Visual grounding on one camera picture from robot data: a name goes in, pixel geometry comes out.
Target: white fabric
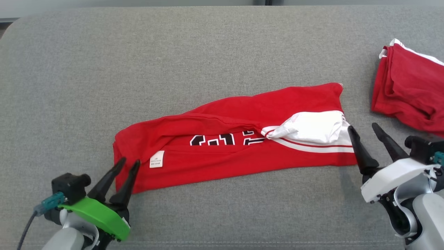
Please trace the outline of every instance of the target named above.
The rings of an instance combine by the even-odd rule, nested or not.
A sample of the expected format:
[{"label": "white fabric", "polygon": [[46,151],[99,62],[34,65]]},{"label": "white fabric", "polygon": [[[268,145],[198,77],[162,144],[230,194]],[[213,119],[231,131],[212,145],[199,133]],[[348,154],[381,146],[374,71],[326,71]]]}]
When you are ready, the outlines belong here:
[{"label": "white fabric", "polygon": [[341,111],[300,112],[292,115],[266,137],[331,144],[338,140],[343,125],[348,126],[348,123]]},{"label": "white fabric", "polygon": [[[390,46],[393,46],[393,45],[395,45],[395,44],[399,44],[399,45],[400,45],[402,48],[404,48],[405,50],[408,50],[408,51],[410,51],[410,52],[412,52],[412,53],[414,53],[414,54],[417,54],[417,55],[419,55],[419,56],[422,56],[422,57],[424,57],[424,58],[427,58],[427,59],[429,59],[430,61],[432,61],[432,62],[434,62],[434,63],[437,63],[437,64],[439,64],[439,65],[444,66],[444,62],[438,60],[436,57],[429,56],[429,55],[425,55],[425,54],[421,54],[421,53],[418,53],[418,52],[416,52],[416,51],[414,51],[414,50],[412,50],[412,49],[410,49],[410,48],[407,48],[407,47],[404,46],[404,44],[403,44],[401,41],[399,41],[399,40],[396,39],[396,38],[393,39],[393,40],[390,42]],[[381,51],[381,53],[379,54],[379,59],[381,59],[381,58],[383,58],[383,57],[387,57],[387,50],[386,50],[386,49],[383,49],[383,50]]]}]

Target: white tag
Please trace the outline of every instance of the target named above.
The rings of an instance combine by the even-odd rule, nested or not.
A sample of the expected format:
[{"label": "white tag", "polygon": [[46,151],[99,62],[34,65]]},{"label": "white tag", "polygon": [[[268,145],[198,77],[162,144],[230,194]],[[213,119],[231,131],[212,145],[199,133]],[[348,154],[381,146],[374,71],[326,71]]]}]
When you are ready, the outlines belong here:
[{"label": "white tag", "polygon": [[150,158],[150,169],[152,168],[161,168],[163,166],[163,153],[164,150],[157,151],[151,158]]}]

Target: red fabric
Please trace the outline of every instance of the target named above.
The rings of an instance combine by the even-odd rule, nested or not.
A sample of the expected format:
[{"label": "red fabric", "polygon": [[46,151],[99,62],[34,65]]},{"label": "red fabric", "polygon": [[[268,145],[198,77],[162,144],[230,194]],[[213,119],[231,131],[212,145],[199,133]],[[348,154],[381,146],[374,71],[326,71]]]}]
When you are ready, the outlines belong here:
[{"label": "red fabric", "polygon": [[444,66],[394,44],[384,47],[372,111],[444,137]]},{"label": "red fabric", "polygon": [[[303,152],[257,139],[263,137],[262,128],[280,125],[298,112],[342,111],[341,92],[337,83],[288,87],[252,97],[229,97],[181,115],[131,125],[116,134],[113,144],[115,162],[127,158],[116,188],[122,186],[136,159],[142,165],[134,193],[291,167],[354,165],[353,153]],[[233,134],[234,145],[221,140],[219,146],[207,144],[228,133]],[[196,135],[206,135],[206,142],[190,145]],[[256,143],[244,145],[246,138]],[[163,167],[149,168],[150,157],[159,150],[165,151]]]}]

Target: gray padded table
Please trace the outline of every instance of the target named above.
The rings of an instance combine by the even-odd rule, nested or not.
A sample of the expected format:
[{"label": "gray padded table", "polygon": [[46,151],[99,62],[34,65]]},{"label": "gray padded table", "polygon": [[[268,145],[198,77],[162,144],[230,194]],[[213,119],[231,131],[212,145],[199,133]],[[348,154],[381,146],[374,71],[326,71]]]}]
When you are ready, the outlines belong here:
[{"label": "gray padded table", "polygon": [[[382,165],[370,112],[378,55],[397,38],[444,60],[444,8],[402,6],[85,8],[24,17],[0,40],[0,248],[15,249],[51,179],[113,165],[136,122],[224,97],[341,82],[347,120]],[[131,235],[109,249],[400,250],[356,166],[259,173],[152,190],[130,201]],[[37,218],[24,249],[59,226]]]}]

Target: red stripe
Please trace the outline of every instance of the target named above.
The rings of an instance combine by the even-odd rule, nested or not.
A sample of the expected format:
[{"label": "red stripe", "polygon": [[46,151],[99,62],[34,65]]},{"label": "red stripe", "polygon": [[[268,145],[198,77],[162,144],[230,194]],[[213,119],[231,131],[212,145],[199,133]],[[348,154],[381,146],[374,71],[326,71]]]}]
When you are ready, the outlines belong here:
[{"label": "red stripe", "polygon": [[312,147],[312,148],[336,148],[336,147],[342,147],[342,148],[352,148],[352,145],[325,145],[325,146],[320,146],[320,145],[308,145],[308,144],[302,144],[302,143],[298,143],[298,142],[294,142],[294,141],[290,141],[284,138],[280,138],[286,142],[289,143],[293,143],[293,144],[297,144],[297,145],[301,145],[301,146],[306,146],[306,147]]}]

